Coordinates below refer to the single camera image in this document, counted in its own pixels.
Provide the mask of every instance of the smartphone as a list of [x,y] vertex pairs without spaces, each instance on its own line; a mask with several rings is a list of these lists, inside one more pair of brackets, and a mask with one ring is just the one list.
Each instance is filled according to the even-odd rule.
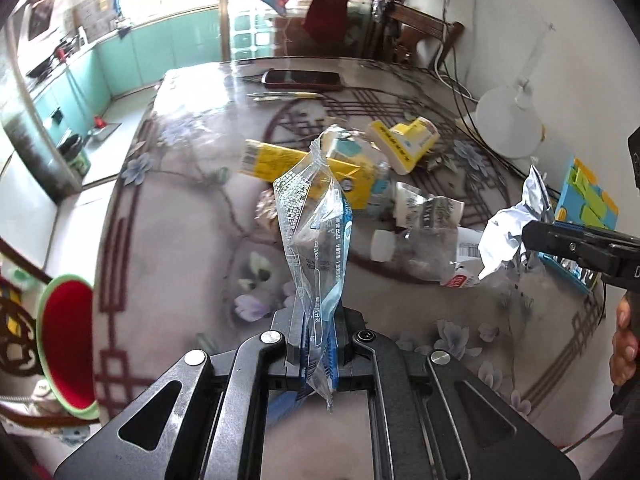
[[342,90],[340,74],[314,70],[267,70],[262,76],[262,84],[265,88]]

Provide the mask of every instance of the red cloth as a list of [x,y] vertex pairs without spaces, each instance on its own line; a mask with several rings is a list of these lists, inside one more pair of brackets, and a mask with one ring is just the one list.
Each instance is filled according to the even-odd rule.
[[302,26],[316,43],[343,41],[349,0],[312,0]]

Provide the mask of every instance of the black phone screen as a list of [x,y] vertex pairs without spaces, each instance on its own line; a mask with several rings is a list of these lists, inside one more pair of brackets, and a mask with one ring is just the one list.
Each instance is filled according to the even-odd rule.
[[340,75],[337,72],[316,72],[312,70],[269,70],[265,82],[327,86],[341,85]]

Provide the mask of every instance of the green rim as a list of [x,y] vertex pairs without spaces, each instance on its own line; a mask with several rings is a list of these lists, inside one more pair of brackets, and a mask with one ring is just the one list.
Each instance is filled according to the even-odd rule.
[[94,402],[92,402],[91,405],[87,406],[84,410],[79,410],[66,401],[66,399],[62,396],[57,386],[51,379],[49,364],[47,363],[47,358],[44,355],[44,347],[42,345],[42,316],[44,315],[45,305],[47,304],[47,301],[49,301],[51,293],[56,290],[56,288],[58,288],[58,286],[60,286],[62,283],[66,282],[81,282],[88,286],[91,290],[94,290],[94,288],[87,282],[87,280],[81,278],[80,276],[76,276],[75,274],[63,274],[62,276],[58,276],[55,280],[52,280],[52,282],[47,285],[47,288],[45,288],[44,293],[40,298],[40,301],[38,302],[38,315],[36,316],[36,345],[38,347],[38,357],[40,358],[40,365],[42,366],[44,376],[47,378],[47,381],[49,381],[49,385],[51,386],[53,393],[56,395],[56,398],[58,399],[60,404],[62,404],[64,409],[77,418],[82,418],[83,420],[93,420],[94,418],[98,418],[100,412],[98,408],[98,402],[94,400]]

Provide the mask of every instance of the screw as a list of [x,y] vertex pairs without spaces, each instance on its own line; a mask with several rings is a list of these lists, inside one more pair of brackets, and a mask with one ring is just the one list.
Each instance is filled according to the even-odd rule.
[[281,338],[282,334],[277,330],[267,330],[267,332],[262,332],[260,335],[260,341],[270,345],[277,343]]
[[356,337],[363,343],[370,343],[376,338],[376,335],[371,330],[364,329],[360,330]]
[[431,362],[437,365],[447,365],[451,361],[451,356],[444,350],[436,350],[431,354]]
[[184,355],[184,362],[189,366],[198,366],[206,358],[207,355],[202,350],[191,350]]

